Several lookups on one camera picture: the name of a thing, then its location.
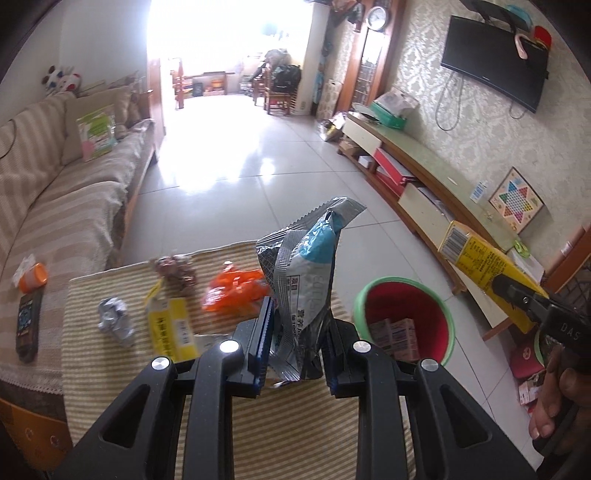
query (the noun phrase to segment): snack bag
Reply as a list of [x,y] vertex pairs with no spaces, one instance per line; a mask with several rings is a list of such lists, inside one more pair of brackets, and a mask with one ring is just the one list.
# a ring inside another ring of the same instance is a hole
[[222,272],[209,283],[201,305],[206,312],[258,316],[269,286],[261,270],[242,271],[225,262]]
[[332,317],[330,294],[340,231],[365,210],[336,197],[256,243],[277,301],[269,365],[286,381],[320,378],[319,349]]
[[115,139],[115,109],[113,105],[99,108],[78,120],[84,161],[104,155],[117,144]]

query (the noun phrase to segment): hand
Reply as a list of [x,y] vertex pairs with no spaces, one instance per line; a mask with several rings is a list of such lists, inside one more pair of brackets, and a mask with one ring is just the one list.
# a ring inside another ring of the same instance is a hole
[[581,375],[572,368],[560,371],[562,347],[552,351],[546,377],[534,414],[530,420],[530,436],[548,438],[554,433],[553,418],[558,415],[562,395],[579,406],[577,416],[554,453],[562,455],[571,451],[581,437],[591,429],[591,375]]

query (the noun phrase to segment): tile floor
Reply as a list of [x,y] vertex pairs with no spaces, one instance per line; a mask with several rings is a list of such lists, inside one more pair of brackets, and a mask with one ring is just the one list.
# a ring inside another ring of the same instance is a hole
[[237,95],[189,99],[169,117],[160,161],[148,170],[126,237],[127,264],[258,239],[334,196],[350,196],[368,208],[342,232],[337,250],[334,286],[345,306],[351,310],[359,290],[386,275],[432,288],[456,324],[448,370],[526,458],[540,463],[507,362],[510,336],[482,341],[487,322],[472,299],[452,296],[427,247],[335,145],[320,140],[311,117],[266,115]]

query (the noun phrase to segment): toy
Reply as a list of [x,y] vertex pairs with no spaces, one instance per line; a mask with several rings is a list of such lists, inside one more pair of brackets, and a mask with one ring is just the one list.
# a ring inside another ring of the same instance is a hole
[[41,79],[45,86],[46,95],[55,95],[60,92],[75,92],[78,90],[82,78],[79,73],[74,73],[74,67],[49,67],[47,75]]

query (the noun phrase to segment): plastic bag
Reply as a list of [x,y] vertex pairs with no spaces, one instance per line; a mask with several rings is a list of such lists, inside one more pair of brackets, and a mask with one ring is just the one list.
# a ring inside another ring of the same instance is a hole
[[417,100],[396,87],[376,98],[375,102],[400,118],[407,118],[419,106]]
[[330,294],[340,231],[364,210],[355,200],[336,197],[256,243],[278,305],[269,365],[283,380],[322,375],[318,353],[332,317]]
[[201,305],[206,312],[257,316],[262,299],[271,290],[261,270],[242,271],[225,262],[222,272],[210,283]]

